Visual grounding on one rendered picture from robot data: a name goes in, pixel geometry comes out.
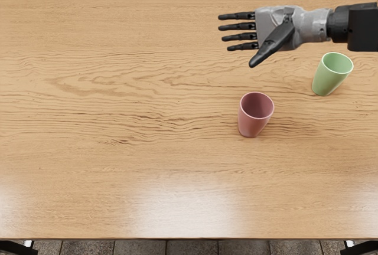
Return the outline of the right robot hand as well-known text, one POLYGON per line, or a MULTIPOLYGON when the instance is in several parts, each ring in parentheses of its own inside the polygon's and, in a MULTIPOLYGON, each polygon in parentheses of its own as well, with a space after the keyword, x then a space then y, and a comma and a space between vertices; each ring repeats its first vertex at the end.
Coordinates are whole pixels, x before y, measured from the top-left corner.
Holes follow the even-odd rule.
POLYGON ((238 30, 240 34, 224 36, 227 41, 243 41, 227 47, 227 51, 256 50, 249 67, 254 68, 277 51, 289 51, 303 43, 328 41, 327 19, 332 9, 307 11, 297 5, 260 7, 254 11, 219 15, 219 20, 244 20, 219 26, 220 31, 238 30))

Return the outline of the green cup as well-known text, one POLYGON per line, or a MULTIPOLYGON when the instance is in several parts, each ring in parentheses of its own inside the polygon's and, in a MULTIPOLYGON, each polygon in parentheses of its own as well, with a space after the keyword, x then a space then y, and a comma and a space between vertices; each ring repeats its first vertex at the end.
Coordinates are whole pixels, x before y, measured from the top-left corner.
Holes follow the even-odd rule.
POLYGON ((343 83, 353 68, 352 60, 342 53, 324 54, 312 81, 312 91, 319 96, 328 96, 343 83))

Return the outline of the pink cup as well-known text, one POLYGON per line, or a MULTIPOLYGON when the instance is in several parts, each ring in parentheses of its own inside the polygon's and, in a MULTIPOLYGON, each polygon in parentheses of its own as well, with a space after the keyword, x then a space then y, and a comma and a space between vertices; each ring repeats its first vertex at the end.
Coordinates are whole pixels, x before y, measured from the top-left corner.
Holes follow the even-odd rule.
POLYGON ((237 114, 239 133, 255 138, 265 128, 275 109, 272 99, 264 93, 253 91, 242 96, 237 114))

